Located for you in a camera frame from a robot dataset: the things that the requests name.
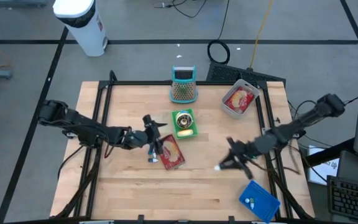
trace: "black keyboard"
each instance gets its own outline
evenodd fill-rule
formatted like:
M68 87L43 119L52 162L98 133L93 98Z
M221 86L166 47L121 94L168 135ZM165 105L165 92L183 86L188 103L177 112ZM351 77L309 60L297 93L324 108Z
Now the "black keyboard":
M358 220L358 182L328 176L329 211Z
M245 81L254 84L257 81L277 81L283 82L284 78L278 78L271 75L266 75L258 72L254 72L250 69L244 70L241 68L231 67L227 65L221 65L218 63L211 63L209 65L209 71L207 81L236 81L238 78L242 78Z

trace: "cheese grater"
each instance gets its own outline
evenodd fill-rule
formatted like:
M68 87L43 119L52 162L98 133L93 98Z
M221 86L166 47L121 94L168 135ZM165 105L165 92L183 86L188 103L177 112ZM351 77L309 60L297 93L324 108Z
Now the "cheese grater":
M172 67L172 87L169 92L175 103L191 103L197 99L196 67Z

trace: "white bin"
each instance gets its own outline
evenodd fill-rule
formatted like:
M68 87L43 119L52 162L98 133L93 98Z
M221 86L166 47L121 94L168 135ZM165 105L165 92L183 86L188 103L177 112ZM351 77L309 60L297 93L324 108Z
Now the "white bin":
M95 0L56 0L53 12L86 55L97 57L104 54L108 39Z

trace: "wooden tabletop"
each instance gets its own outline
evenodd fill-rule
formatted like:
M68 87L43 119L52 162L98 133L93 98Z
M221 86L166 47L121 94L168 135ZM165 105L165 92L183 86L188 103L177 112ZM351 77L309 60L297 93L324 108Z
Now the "wooden tabletop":
M97 86L98 82L83 82L81 87L76 110L87 117L92 117ZM142 117L150 114L156 122L168 123L160 128L164 136L173 132L171 112L192 108L199 134L177 140L186 163L177 170L166 171L161 162L147 162L147 146L131 151L114 149L107 159L101 159L92 219L135 220L143 214L146 220L227 220L231 215L238 221L258 220L238 201L249 183L245 174L239 170L217 172L213 169L228 152L226 137L246 142L260 135L255 104L242 119L232 119L221 110L221 99L230 86L198 86L198 99L188 105L172 103L169 89L168 85L113 86L107 125L144 130ZM269 82L268 92L274 118L289 123L291 115L283 83ZM260 99L266 127L269 127L262 92ZM68 140L65 157L77 148L77 139ZM301 175L285 170L288 189L305 211L314 216L301 156L293 152ZM62 169L51 215L60 212L77 190L84 154L85 151L79 153ZM295 168L288 148L282 151L282 160L284 166ZM263 156L256 162L265 167ZM249 167L254 180L270 191L267 173L253 165ZM285 217L282 194L278 188L277 192L282 202L281 214ZM81 214L85 214L85 207L82 206Z

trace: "blue container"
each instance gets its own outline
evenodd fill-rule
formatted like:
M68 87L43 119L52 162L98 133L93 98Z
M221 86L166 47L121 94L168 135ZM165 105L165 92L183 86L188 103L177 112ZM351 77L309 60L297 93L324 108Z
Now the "blue container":
M250 203L246 203L247 198L254 199L254 209L251 209ZM249 182L239 201L265 223L270 223L280 207L280 201L254 180Z

